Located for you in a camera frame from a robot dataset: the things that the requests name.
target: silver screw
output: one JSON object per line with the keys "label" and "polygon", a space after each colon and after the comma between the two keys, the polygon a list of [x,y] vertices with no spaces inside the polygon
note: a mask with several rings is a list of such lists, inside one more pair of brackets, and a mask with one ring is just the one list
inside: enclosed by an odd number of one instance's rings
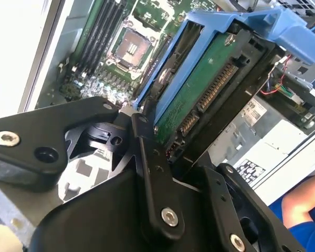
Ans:
{"label": "silver screw", "polygon": [[16,146],[20,142],[20,137],[10,131],[0,131],[0,145],[13,147]]}
{"label": "silver screw", "polygon": [[107,103],[104,103],[104,104],[103,104],[103,106],[104,106],[104,108],[107,108],[107,109],[112,109],[112,106],[111,106],[111,105],[109,105],[109,104],[107,104]]}
{"label": "silver screw", "polygon": [[229,172],[229,173],[233,173],[233,168],[231,168],[230,166],[226,166],[226,169],[227,169],[227,171]]}
{"label": "silver screw", "polygon": [[162,209],[161,217],[163,221],[171,227],[176,227],[179,223],[176,213],[168,207]]}
{"label": "silver screw", "polygon": [[229,46],[231,45],[233,42],[235,41],[235,35],[230,34],[229,36],[227,36],[224,46]]}
{"label": "silver screw", "polygon": [[230,235],[230,241],[232,245],[239,251],[244,252],[245,251],[245,245],[243,241],[235,234]]}

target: gray metal frame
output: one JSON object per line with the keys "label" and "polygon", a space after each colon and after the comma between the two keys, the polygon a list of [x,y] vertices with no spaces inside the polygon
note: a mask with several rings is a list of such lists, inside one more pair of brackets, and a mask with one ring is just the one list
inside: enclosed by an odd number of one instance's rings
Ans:
{"label": "gray metal frame", "polygon": [[38,44],[35,58],[30,69],[29,77],[26,83],[25,91],[23,93],[20,106],[18,108],[18,113],[26,111],[29,104],[29,99],[33,94],[35,83],[39,76],[40,70],[43,66],[44,60],[46,58],[47,52],[49,50],[51,40],[54,36],[56,26],[59,21],[59,17],[62,13],[65,0],[52,0],[49,13],[44,25],[44,29]]}

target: motherboard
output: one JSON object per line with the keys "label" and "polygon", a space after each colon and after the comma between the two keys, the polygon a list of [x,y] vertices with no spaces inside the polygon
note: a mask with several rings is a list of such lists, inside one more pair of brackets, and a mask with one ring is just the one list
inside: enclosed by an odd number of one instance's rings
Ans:
{"label": "motherboard", "polygon": [[186,14],[220,11],[212,0],[96,0],[60,87],[67,101],[103,96],[129,105]]}

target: green circuit board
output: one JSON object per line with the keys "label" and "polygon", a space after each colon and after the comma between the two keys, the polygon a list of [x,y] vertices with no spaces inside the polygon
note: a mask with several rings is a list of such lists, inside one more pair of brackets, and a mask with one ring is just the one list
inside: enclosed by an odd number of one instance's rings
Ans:
{"label": "green circuit board", "polygon": [[227,36],[228,34],[219,34],[213,40],[192,74],[157,122],[159,130],[155,138],[161,144],[165,144],[171,134],[178,129],[204,90],[226,64],[230,53],[237,44],[232,43],[230,46],[225,46]]}
{"label": "green circuit board", "polygon": [[[89,18],[84,27],[79,43],[75,52],[71,56],[72,64],[76,64],[79,56],[81,55],[84,45],[87,42],[88,35],[97,19],[99,9],[104,0],[96,0],[90,11]],[[135,0],[128,0],[123,17],[125,18],[132,11],[135,5]],[[166,27],[162,36],[170,35],[174,36],[181,23],[183,22],[186,14],[196,9],[203,9],[206,11],[217,10],[217,5],[212,0],[181,0],[181,1],[169,1],[169,5],[174,9],[174,15],[172,21]],[[159,3],[154,0],[140,0],[137,2],[133,15],[139,19],[144,26],[151,27],[154,30],[161,30],[166,23],[168,14],[162,9],[157,8]]]}

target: black metal bracket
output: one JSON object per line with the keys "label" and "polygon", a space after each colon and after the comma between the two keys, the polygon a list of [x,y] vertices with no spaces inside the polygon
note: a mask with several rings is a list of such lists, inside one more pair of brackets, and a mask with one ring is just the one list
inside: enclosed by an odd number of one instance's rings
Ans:
{"label": "black metal bracket", "polygon": [[82,126],[112,122],[117,115],[111,102],[93,97],[0,118],[0,181],[32,191],[51,189],[68,164],[67,149],[77,141],[71,136],[66,142],[67,132],[81,127],[77,135]]}
{"label": "black metal bracket", "polygon": [[244,233],[249,240],[257,236],[260,251],[304,251],[290,231],[231,165],[220,164],[217,172],[229,185],[230,195],[234,198],[234,209],[244,224]]}
{"label": "black metal bracket", "polygon": [[[117,176],[55,209],[45,218],[41,224],[43,231],[39,231],[46,233],[43,242],[48,242],[49,235],[58,229],[58,223],[73,222],[82,211],[91,211],[91,207],[98,205],[98,209],[93,210],[95,215],[85,218],[88,225],[99,230],[101,224],[95,225],[95,220],[102,220],[109,223],[106,228],[113,226],[114,221],[106,221],[106,218],[116,208],[122,220],[136,231],[139,223],[140,234],[129,236],[135,237],[139,247],[176,251],[178,246],[188,249],[189,245],[192,251],[192,246],[209,245],[210,250],[215,251],[251,252],[255,251],[252,243],[257,241],[265,252],[303,251],[233,167],[228,164],[213,167],[208,153],[192,164],[183,181],[199,188],[200,193],[175,183],[165,150],[153,139],[155,102],[149,100],[146,105],[144,114],[135,113],[129,117],[118,114],[116,107],[106,99],[90,98],[0,119],[0,181],[6,183],[32,191],[46,191],[57,183],[68,159],[85,155],[98,148],[98,144],[121,157],[111,172],[111,176],[112,173]],[[105,192],[103,202],[96,203],[102,196],[96,192]],[[115,208],[111,204],[103,210],[106,215],[99,216],[98,211],[113,201],[107,196],[110,192],[117,198]],[[126,193],[132,198],[124,201],[122,195]],[[119,209],[122,205],[131,207],[131,213]],[[131,217],[138,219],[138,223],[127,221]],[[250,225],[243,225],[245,219],[255,226],[257,233]],[[104,231],[104,241],[108,240],[106,237]],[[81,243],[75,239],[68,245],[53,243],[56,248],[71,247],[81,251],[76,244]],[[97,237],[92,246],[99,248],[99,244]],[[53,251],[53,245],[47,251]]]}

